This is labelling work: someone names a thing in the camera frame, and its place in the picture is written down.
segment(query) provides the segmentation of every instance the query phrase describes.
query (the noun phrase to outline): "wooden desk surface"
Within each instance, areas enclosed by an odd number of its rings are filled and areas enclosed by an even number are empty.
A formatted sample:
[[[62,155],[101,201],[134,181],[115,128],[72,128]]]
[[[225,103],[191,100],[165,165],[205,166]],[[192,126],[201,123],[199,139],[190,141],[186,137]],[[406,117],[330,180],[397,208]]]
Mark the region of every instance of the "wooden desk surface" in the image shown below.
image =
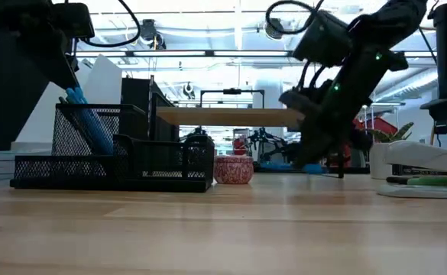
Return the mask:
[[[447,274],[447,200],[367,176],[259,174],[206,194],[10,190],[0,274]]]
[[[292,109],[157,107],[172,125],[293,127],[303,115]]]

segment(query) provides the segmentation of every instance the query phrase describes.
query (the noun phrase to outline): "white panel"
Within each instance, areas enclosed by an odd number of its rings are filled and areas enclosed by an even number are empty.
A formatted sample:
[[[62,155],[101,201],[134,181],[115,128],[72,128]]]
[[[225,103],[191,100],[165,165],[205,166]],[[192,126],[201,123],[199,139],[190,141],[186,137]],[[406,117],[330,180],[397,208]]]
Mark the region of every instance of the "white panel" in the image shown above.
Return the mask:
[[[122,70],[107,57],[99,56],[83,87],[84,96],[92,104],[121,102]]]
[[[79,63],[76,76],[81,86],[87,82],[90,71],[91,69],[88,66]],[[65,92],[59,86],[52,82],[48,83],[15,143],[51,144],[53,123],[55,122],[55,105],[59,102],[58,98],[65,95]]]

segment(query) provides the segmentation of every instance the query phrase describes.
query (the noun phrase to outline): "black cable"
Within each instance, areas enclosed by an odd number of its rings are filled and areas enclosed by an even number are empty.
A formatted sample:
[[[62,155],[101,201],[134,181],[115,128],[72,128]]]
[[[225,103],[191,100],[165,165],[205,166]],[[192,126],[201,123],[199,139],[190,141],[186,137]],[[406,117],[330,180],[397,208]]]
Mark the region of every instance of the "black cable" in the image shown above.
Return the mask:
[[[439,1],[440,1],[440,0],[436,0],[436,2],[434,3],[434,5],[433,5],[432,8],[430,9],[428,15],[430,15],[431,13],[434,12],[434,9],[435,9],[435,8],[437,7],[437,5],[439,4]]]
[[[315,86],[316,86],[316,80],[318,80],[318,77],[320,76],[321,73],[323,73],[323,71],[325,70],[325,68],[326,68],[326,67],[325,67],[324,65],[322,65],[322,66],[320,67],[320,69],[318,69],[318,70],[316,71],[315,76],[313,76],[313,78],[312,78],[312,82],[309,83],[309,87],[310,87],[310,88],[315,88]]]
[[[79,43],[79,38],[74,38],[73,40],[73,52],[72,52],[72,56],[74,57],[75,55],[77,55],[77,44]]]
[[[316,5],[316,8],[313,8],[305,3],[299,2],[299,1],[294,1],[294,0],[281,0],[278,2],[275,2],[274,4],[272,4],[267,10],[266,10],[266,23],[271,26],[275,31],[281,33],[281,34],[299,34],[303,31],[305,31],[309,25],[311,24],[311,22],[313,21],[313,19],[316,17],[317,20],[322,20],[322,18],[319,16],[318,14],[318,9],[319,7],[322,5],[322,3],[325,0],[320,0],[319,3]],[[305,8],[310,12],[310,18],[306,21],[305,25],[295,31],[285,31],[283,29],[281,29],[281,27],[276,26],[270,19],[270,13],[277,7],[280,5],[297,5],[300,6],[301,8]]]
[[[303,67],[303,71],[301,72],[300,81],[298,82],[298,86],[297,86],[298,89],[299,88],[304,88],[306,71],[308,70],[308,67],[309,67],[310,64],[311,64],[311,62],[307,61],[305,66]]]
[[[140,36],[141,36],[140,22],[138,22],[137,17],[134,15],[133,11],[131,11],[130,7],[128,7],[126,5],[125,1],[123,1],[123,0],[118,0],[118,1],[120,2],[121,5],[123,5],[123,7],[126,9],[126,11],[130,14],[134,23],[137,25],[137,34],[132,39],[129,39],[125,42],[115,43],[115,44],[97,44],[97,43],[93,43],[89,40],[84,40],[83,41],[84,43],[86,43],[90,46],[94,46],[94,47],[120,47],[120,46],[124,46],[124,45],[130,44],[130,43],[133,43],[136,40],[138,40],[138,38],[140,38]]]
[[[432,49],[432,47],[430,46],[429,41],[427,40],[427,37],[425,36],[425,34],[422,31],[422,28],[419,28],[420,34],[422,35],[423,40],[425,41],[425,44],[427,45],[427,47],[429,48],[430,54],[432,55],[432,58],[434,59],[434,62],[437,65],[437,57],[434,54],[434,50]]]

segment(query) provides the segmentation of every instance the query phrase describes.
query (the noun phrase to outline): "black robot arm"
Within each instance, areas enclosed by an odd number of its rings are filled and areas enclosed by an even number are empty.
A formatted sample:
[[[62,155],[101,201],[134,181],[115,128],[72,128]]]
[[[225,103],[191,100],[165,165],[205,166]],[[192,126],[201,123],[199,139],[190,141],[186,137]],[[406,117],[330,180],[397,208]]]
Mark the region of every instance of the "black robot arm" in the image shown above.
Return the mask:
[[[79,85],[72,41],[94,37],[89,9],[83,3],[50,0],[0,1],[0,29],[16,36],[17,47],[51,82],[63,89]]]
[[[363,105],[371,104],[369,97],[388,70],[408,68],[404,54],[390,48],[416,31],[425,13],[426,0],[391,0],[349,25],[328,13],[315,13],[293,56],[342,68],[318,89],[292,89],[280,97],[289,108],[305,114],[296,168],[315,163],[349,138],[353,147],[371,146],[357,136],[351,123]]]

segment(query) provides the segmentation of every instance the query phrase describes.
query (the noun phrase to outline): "potted plant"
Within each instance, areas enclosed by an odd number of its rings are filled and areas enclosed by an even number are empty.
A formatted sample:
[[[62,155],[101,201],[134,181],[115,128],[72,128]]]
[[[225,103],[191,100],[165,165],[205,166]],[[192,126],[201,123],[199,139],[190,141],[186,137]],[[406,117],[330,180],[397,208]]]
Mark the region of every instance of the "potted plant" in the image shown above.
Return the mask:
[[[368,129],[374,137],[374,145],[369,152],[369,168],[371,170],[371,178],[377,180],[385,180],[392,175],[392,167],[384,162],[384,155],[390,143],[395,141],[405,141],[412,134],[407,132],[413,127],[413,122],[404,125],[394,134],[388,134],[381,130]]]

